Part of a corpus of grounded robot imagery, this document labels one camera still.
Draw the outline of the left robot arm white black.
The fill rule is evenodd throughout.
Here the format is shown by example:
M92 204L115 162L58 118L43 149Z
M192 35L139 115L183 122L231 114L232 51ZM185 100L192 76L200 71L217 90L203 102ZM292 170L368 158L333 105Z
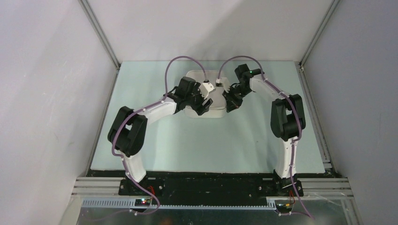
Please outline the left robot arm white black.
M209 98L213 91L215 86L210 81L199 83L184 76L159 101L137 110L126 106L119 109L107 139L112 143L112 154L121 158L127 177L132 180L130 189L135 194L143 195L148 191L148 182L143 179L146 170L139 153L144 145L147 126L186 107L198 116L203 115L213 103Z

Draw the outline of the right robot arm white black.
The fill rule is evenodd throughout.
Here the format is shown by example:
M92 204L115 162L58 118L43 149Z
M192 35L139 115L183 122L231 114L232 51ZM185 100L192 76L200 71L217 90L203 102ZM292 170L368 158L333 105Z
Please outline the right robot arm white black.
M271 131L283 142L275 168L279 179L274 181L273 190L277 195L285 196L292 189L288 179L295 176L297 143L306 127L303 99L299 94L291 95L274 85L264 77L261 69L250 70L246 64L242 64L235 69L235 74L238 82L222 94L228 113L238 109L243 98L251 92L271 100Z

